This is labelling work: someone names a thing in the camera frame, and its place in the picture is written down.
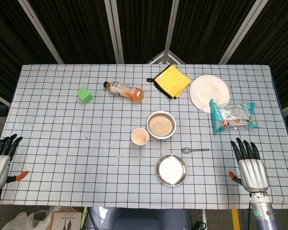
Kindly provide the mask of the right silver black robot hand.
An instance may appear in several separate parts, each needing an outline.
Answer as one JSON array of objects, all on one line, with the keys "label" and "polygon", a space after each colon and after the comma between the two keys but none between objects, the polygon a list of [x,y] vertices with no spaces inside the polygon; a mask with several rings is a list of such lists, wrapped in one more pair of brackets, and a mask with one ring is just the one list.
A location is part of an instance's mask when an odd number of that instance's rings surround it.
[{"label": "right silver black robot hand", "polygon": [[229,172],[231,180],[242,185],[249,193],[266,192],[270,183],[256,145],[253,142],[242,141],[240,138],[230,143],[240,171],[240,177]]}]

